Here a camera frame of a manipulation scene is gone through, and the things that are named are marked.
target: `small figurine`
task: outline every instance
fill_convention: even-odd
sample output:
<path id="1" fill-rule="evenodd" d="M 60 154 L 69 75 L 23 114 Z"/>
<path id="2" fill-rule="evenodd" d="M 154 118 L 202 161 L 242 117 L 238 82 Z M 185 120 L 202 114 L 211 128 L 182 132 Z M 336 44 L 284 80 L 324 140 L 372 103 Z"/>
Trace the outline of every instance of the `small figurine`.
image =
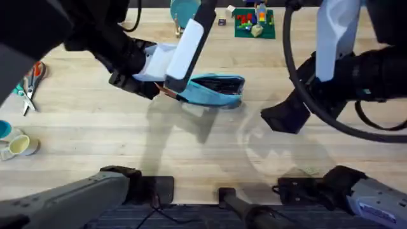
<path id="1" fill-rule="evenodd" d="M 226 25 L 226 19 L 219 19 L 217 25 Z"/>
<path id="2" fill-rule="evenodd" d="M 259 6 L 256 7 L 256 16 L 257 16 L 257 21 L 258 23 L 260 22 L 266 22 L 266 5 L 264 3 L 261 3 Z"/>

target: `white cup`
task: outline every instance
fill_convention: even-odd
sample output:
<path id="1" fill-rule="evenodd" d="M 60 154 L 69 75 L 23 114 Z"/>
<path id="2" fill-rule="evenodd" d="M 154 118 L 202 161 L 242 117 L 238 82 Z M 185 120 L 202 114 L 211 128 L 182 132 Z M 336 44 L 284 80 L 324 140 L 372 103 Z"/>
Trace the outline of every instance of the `white cup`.
<path id="1" fill-rule="evenodd" d="M 0 151 L 1 160 L 9 160 L 17 155 L 29 156 L 36 153 L 39 146 L 38 139 L 27 135 L 15 137 L 6 148 Z"/>
<path id="2" fill-rule="evenodd" d="M 0 149 L 7 147 L 7 145 L 8 145 L 8 141 L 0 140 Z"/>

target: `scissors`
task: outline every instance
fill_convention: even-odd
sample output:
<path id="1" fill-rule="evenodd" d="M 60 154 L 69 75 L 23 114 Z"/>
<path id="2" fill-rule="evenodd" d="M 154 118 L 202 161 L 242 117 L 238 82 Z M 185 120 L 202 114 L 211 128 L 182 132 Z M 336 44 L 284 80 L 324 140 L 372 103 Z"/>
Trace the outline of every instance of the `scissors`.
<path id="1" fill-rule="evenodd" d="M 32 99 L 32 96 L 34 95 L 34 92 L 36 91 L 39 82 L 44 78 L 46 72 L 46 66 L 42 62 L 37 62 L 34 67 L 31 69 L 31 71 L 28 73 L 26 76 L 27 82 L 28 82 L 28 98 L 30 100 Z M 24 112 L 23 116 L 27 114 L 28 107 L 31 108 L 31 106 L 28 103 L 24 104 Z"/>
<path id="2" fill-rule="evenodd" d="M 20 81 L 18 85 L 14 88 L 13 92 L 24 98 L 24 105 L 29 106 L 31 109 L 36 110 L 36 107 L 32 103 L 30 97 L 25 93 L 24 90 L 24 80 Z"/>

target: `green lego baseplate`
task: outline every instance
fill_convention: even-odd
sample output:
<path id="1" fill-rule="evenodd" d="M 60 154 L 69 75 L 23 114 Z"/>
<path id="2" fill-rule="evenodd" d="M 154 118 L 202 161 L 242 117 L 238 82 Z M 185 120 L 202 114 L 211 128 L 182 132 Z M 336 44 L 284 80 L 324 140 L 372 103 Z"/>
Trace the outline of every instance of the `green lego baseplate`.
<path id="1" fill-rule="evenodd" d="M 235 17 L 235 38 L 263 38 L 263 39 L 275 39 L 275 28 L 274 28 L 274 14 L 273 10 L 267 10 L 266 22 L 260 22 L 260 25 L 263 26 L 263 33 L 254 37 L 250 31 L 240 30 L 237 27 L 240 26 L 241 21 L 237 19 L 238 15 L 247 15 L 248 13 L 252 14 L 252 17 L 256 16 L 256 11 L 254 8 L 237 8 L 233 11 L 233 16 Z M 273 23 L 270 25 L 271 16 L 273 16 Z"/>

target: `label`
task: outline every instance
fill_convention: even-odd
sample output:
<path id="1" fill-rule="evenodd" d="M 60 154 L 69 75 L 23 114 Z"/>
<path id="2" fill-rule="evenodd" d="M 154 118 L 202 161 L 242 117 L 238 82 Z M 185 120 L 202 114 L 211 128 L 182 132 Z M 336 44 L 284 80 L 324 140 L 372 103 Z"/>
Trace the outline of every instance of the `label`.
<path id="1" fill-rule="evenodd" d="M 365 212 L 370 215 L 376 216 L 378 218 L 384 219 L 390 223 L 394 223 L 394 224 L 397 223 L 396 217 L 391 213 L 388 213 L 386 211 L 383 211 L 383 210 L 377 209 L 375 207 L 372 207 L 370 205 L 362 204 L 362 203 L 359 203 L 359 207 L 362 212 Z"/>

